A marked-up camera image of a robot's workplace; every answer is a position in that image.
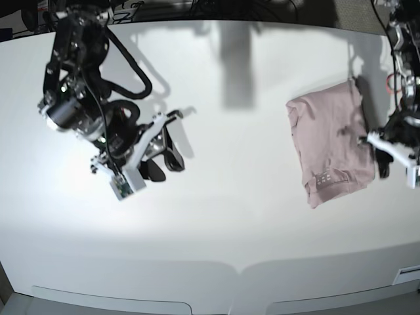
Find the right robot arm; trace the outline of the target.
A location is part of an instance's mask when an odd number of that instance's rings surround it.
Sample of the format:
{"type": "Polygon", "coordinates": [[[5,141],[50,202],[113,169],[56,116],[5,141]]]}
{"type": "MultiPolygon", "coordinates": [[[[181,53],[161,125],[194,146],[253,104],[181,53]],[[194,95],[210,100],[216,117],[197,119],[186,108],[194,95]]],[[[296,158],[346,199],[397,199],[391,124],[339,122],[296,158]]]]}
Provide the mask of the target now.
{"type": "Polygon", "coordinates": [[[152,82],[131,53],[108,27],[117,1],[59,1],[49,26],[56,35],[45,68],[43,98],[38,109],[47,125],[73,131],[98,149],[91,173],[103,173],[119,200],[145,188],[148,181],[165,180],[154,158],[162,156],[169,171],[184,170],[184,160],[168,132],[182,119],[181,111],[157,113],[140,124],[142,100],[152,82]],[[142,81],[135,93],[104,79],[100,66],[111,45],[116,46],[142,81]]]}

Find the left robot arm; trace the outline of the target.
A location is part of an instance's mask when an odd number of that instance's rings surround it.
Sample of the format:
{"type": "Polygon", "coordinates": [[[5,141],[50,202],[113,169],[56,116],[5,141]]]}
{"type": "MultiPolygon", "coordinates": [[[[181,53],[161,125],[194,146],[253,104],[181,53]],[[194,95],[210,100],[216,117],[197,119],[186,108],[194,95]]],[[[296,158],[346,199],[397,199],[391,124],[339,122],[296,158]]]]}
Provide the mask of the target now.
{"type": "Polygon", "coordinates": [[[376,155],[380,177],[389,176],[397,161],[406,169],[407,186],[419,187],[419,2],[371,1],[392,57],[393,85],[387,85],[395,110],[385,126],[367,134],[376,155]]]}

